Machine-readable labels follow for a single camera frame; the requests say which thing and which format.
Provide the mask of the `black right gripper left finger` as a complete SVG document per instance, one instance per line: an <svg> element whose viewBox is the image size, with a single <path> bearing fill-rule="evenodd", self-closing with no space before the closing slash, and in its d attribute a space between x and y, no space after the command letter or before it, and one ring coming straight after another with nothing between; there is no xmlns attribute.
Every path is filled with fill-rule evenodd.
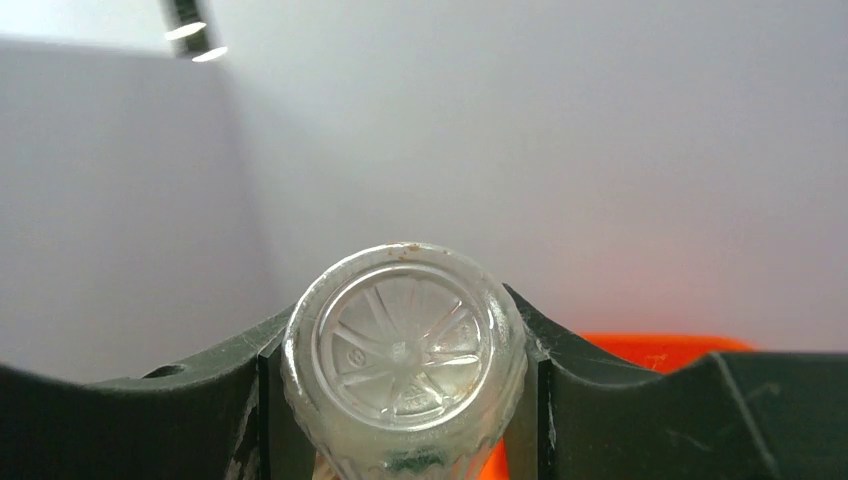
<svg viewBox="0 0 848 480"><path fill-rule="evenodd" d="M309 479L284 395L282 312L139 378L1 369L5 479Z"/></svg>

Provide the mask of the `red label bottle red cap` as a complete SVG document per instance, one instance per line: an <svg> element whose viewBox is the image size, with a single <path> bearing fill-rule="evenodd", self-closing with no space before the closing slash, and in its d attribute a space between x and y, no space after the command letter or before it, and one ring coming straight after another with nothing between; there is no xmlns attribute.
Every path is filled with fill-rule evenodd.
<svg viewBox="0 0 848 480"><path fill-rule="evenodd" d="M293 415L342 479L476 479L527 370L505 286L442 246L400 242L322 273L287 322Z"/></svg>

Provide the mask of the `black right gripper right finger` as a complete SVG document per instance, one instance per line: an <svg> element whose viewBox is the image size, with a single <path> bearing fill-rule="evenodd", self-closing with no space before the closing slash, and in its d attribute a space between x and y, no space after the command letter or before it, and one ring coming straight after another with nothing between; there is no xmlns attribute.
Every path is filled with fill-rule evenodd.
<svg viewBox="0 0 848 480"><path fill-rule="evenodd" d="M529 364L511 478L846 477L845 354L718 351L664 374L515 303Z"/></svg>

